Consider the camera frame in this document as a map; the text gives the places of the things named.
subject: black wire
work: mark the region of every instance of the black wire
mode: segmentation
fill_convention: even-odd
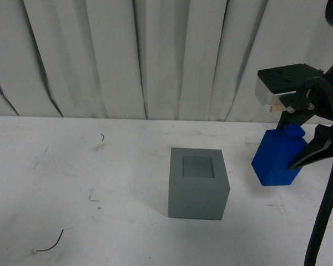
[[[322,77],[311,78],[305,82],[306,88],[320,88],[327,95],[333,110],[333,87]],[[317,255],[323,240],[324,233],[329,221],[331,211],[333,209],[333,164],[329,176],[326,191],[324,193],[321,206],[319,208],[315,225],[312,230],[312,235],[307,247],[305,266],[314,266],[316,264]]]
[[[62,234],[63,234],[63,231],[64,230],[62,230],[62,232],[60,233],[60,236],[59,236],[59,238],[58,238],[58,240],[57,240],[57,242],[52,246],[52,247],[50,247],[50,248],[47,248],[47,249],[43,249],[43,250],[37,250],[37,252],[42,252],[42,251],[49,251],[50,249],[52,249],[52,248],[54,248],[57,244],[58,244],[58,242],[59,242],[59,240],[60,240],[60,238],[62,237]]]

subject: screw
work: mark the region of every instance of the screw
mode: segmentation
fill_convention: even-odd
[[[292,113],[295,111],[295,109],[294,109],[292,106],[287,107],[286,110],[287,110],[290,114],[292,114]]]
[[[315,106],[314,106],[313,104],[309,104],[308,109],[309,109],[310,111],[312,111],[314,108],[315,108]]]

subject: curtain fold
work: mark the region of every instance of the curtain fold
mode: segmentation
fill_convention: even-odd
[[[277,122],[257,72],[328,70],[326,3],[0,1],[0,114]]]
[[[179,114],[190,0],[134,1],[147,117]]]
[[[226,0],[191,0],[179,120],[208,120]]]
[[[59,116],[40,78],[22,1],[0,1],[0,86],[20,115]]]
[[[107,117],[83,0],[24,0],[52,96],[66,117]]]
[[[109,117],[145,119],[132,1],[86,3]]]

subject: gray cube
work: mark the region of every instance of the gray cube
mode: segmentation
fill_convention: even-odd
[[[171,148],[168,217],[221,220],[229,191],[221,150]]]

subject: square hole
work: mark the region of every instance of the square hole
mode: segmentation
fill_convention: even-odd
[[[183,156],[183,177],[215,178],[212,158],[206,156]]]

